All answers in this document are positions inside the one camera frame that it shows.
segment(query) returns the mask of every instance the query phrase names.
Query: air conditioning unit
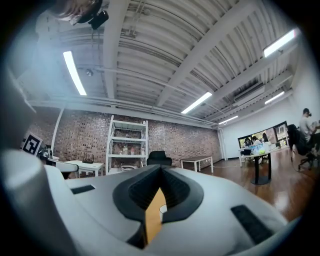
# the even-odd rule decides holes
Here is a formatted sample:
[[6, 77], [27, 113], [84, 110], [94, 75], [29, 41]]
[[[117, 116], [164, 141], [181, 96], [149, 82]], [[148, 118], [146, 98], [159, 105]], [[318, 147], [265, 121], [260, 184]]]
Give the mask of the air conditioning unit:
[[263, 82], [258, 82], [250, 88], [246, 89], [236, 97], [234, 97], [234, 103], [232, 104], [234, 107], [238, 107], [251, 101], [255, 97], [263, 94], [265, 92], [265, 85]]

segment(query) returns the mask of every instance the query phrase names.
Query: black rubber seal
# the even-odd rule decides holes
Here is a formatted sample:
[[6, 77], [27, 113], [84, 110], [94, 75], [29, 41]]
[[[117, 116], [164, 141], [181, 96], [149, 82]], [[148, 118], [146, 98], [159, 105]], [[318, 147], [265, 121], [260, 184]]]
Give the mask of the black rubber seal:
[[133, 241], [146, 237], [145, 211], [161, 188], [167, 212], [163, 214], [162, 223], [177, 222], [187, 219], [200, 206], [204, 191], [194, 180], [185, 177], [169, 166], [154, 165], [132, 178], [121, 182], [113, 190], [113, 201], [117, 209], [128, 219], [141, 222], [141, 227], [127, 242], [137, 246]]

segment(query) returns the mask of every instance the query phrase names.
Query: white metal shelf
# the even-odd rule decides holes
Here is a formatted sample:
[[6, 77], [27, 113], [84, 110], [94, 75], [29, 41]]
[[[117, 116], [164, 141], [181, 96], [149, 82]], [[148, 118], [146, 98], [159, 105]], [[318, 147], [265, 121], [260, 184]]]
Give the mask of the white metal shelf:
[[142, 143], [146, 142], [147, 140], [145, 138], [127, 138], [127, 137], [111, 137], [111, 140], [113, 142], [124, 142], [124, 143]]
[[[110, 171], [113, 173], [114, 168], [112, 168], [112, 159], [114, 158], [129, 158], [129, 159], [140, 159], [141, 166], [147, 165], [148, 158], [148, 120], [143, 121], [143, 123], [137, 122], [126, 122], [114, 120], [114, 115], [111, 116], [108, 137], [106, 140], [106, 156], [105, 156], [105, 174], [107, 175]], [[129, 137], [116, 137], [115, 130], [127, 130], [136, 131], [140, 133], [140, 138], [129, 138]], [[126, 144], [139, 144], [141, 154], [114, 154], [113, 145], [116, 143], [126, 143]]]
[[146, 124], [135, 123], [135, 122], [113, 120], [113, 124], [114, 124], [114, 128], [116, 129], [123, 129], [123, 130], [129, 130], [129, 131], [141, 131], [147, 128]]
[[110, 158], [146, 158], [147, 156], [144, 154], [108, 154]]

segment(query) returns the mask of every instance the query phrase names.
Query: white wall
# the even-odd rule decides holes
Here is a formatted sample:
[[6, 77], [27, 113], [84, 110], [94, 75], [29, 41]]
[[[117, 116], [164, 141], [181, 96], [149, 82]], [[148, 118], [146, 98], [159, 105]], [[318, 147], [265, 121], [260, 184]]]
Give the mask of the white wall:
[[222, 126], [227, 158], [239, 156], [238, 138], [263, 131], [284, 121], [288, 125], [293, 124], [295, 121], [291, 104], [287, 98], [257, 114], [225, 127]]
[[221, 126], [228, 158], [239, 156], [239, 137], [263, 131], [284, 121], [298, 127], [304, 108], [308, 108], [312, 113], [312, 121], [320, 120], [319, 72], [312, 55], [302, 44], [299, 47], [298, 63], [291, 87], [293, 94], [288, 98], [247, 118], [235, 120], [225, 127]]
[[292, 108], [301, 115], [304, 108], [312, 113], [312, 121], [320, 120], [320, 77], [312, 55], [305, 47], [300, 46], [296, 72], [292, 81]]

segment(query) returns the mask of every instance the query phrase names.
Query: wooden board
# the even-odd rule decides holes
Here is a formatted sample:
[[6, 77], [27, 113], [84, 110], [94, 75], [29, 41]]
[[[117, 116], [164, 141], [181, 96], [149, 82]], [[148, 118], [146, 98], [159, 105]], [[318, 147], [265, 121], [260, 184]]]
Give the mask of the wooden board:
[[148, 243], [157, 235], [161, 230], [162, 224], [160, 220], [159, 209], [161, 206], [166, 204], [165, 195], [159, 188], [158, 192], [155, 194], [152, 202], [150, 203], [148, 209], [145, 211], [145, 225], [146, 225], [146, 236]]

